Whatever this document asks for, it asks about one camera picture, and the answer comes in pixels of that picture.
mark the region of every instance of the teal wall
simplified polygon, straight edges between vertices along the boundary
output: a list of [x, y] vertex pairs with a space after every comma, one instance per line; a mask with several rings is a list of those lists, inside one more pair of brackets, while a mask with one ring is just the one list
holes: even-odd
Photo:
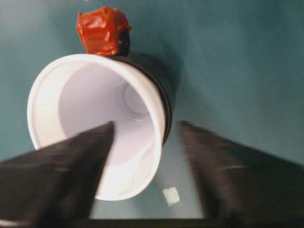
[[[176, 126], [189, 120], [229, 139], [304, 164], [304, 1], [0, 1], [0, 159], [33, 149], [26, 106], [52, 60], [83, 53], [78, 11], [120, 7], [134, 26], [132, 49], [173, 71], [172, 133], [158, 173], [139, 196], [96, 201], [93, 218], [201, 217]], [[181, 201], [168, 207], [162, 190]]]

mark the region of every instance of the small white object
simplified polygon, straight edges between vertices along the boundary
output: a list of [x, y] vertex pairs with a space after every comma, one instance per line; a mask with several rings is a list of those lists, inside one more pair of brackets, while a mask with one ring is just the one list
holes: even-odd
[[162, 192], [167, 200], [169, 207], [180, 201], [179, 193], [175, 187], [164, 189]]
[[95, 197], [123, 200], [149, 185], [161, 159], [165, 115], [156, 86], [126, 63], [78, 54], [46, 66], [30, 91], [36, 149], [111, 120], [114, 143]]

